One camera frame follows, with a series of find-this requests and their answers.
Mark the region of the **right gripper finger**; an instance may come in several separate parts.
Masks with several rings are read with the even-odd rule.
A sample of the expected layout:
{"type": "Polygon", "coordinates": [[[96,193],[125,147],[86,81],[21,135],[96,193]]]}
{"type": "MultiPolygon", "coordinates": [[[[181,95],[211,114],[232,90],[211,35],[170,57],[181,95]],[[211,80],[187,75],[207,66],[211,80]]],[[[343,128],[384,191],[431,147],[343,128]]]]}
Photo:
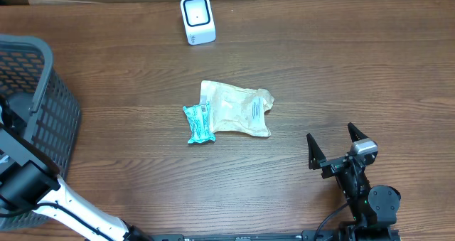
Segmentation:
{"type": "Polygon", "coordinates": [[[352,122],[348,123],[348,132],[353,143],[368,138],[352,122]]]}
{"type": "Polygon", "coordinates": [[[310,133],[306,135],[306,139],[309,148],[309,169],[320,169],[321,164],[326,161],[326,157],[310,133]]]}

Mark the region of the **beige snack pouch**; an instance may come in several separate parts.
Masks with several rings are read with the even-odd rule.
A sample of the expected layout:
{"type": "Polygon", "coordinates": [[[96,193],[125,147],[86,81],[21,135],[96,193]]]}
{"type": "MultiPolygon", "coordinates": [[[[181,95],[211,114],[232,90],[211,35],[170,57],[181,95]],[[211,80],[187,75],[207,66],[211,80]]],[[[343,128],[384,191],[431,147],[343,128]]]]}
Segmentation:
{"type": "Polygon", "coordinates": [[[250,136],[269,137],[265,112],[274,104],[266,89],[241,88],[204,80],[200,87],[200,103],[208,104],[211,132],[242,132],[250,136]]]}

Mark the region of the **teal crinkled wrapper packet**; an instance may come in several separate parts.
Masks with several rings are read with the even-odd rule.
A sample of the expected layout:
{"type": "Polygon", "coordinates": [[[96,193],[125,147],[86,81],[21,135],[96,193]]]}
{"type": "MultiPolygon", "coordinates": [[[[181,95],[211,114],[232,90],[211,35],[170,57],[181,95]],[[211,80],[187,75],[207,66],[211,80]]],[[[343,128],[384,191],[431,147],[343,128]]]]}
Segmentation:
{"type": "Polygon", "coordinates": [[[183,106],[191,130],[188,144],[203,144],[216,141],[214,133],[210,130],[210,105],[183,106]]]}

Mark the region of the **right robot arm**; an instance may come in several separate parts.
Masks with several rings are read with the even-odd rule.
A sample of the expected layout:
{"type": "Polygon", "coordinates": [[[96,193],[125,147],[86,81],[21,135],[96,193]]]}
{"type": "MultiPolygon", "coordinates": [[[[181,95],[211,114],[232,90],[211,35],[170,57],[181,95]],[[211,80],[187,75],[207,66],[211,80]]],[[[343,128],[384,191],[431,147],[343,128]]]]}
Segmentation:
{"type": "Polygon", "coordinates": [[[378,155],[378,144],[362,133],[353,123],[348,123],[352,141],[344,156],[328,160],[311,134],[306,135],[309,149],[309,169],[321,170],[321,177],[334,177],[342,190],[346,203],[328,215],[316,230],[304,230],[303,240],[400,240],[397,222],[400,192],[392,186],[371,186],[365,175],[367,166],[378,155]],[[341,222],[335,230],[323,227],[343,209],[349,208],[350,222],[341,222]]]}

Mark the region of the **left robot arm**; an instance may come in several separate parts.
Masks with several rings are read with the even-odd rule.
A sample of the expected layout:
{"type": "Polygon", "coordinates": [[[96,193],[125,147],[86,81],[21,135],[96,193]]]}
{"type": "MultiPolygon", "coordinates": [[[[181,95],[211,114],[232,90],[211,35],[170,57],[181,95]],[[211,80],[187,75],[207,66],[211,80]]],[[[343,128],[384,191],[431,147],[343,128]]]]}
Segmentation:
{"type": "Polygon", "coordinates": [[[14,114],[1,107],[1,214],[34,212],[66,225],[86,240],[150,240],[139,228],[109,215],[79,196],[63,180],[58,166],[18,135],[14,114]]]}

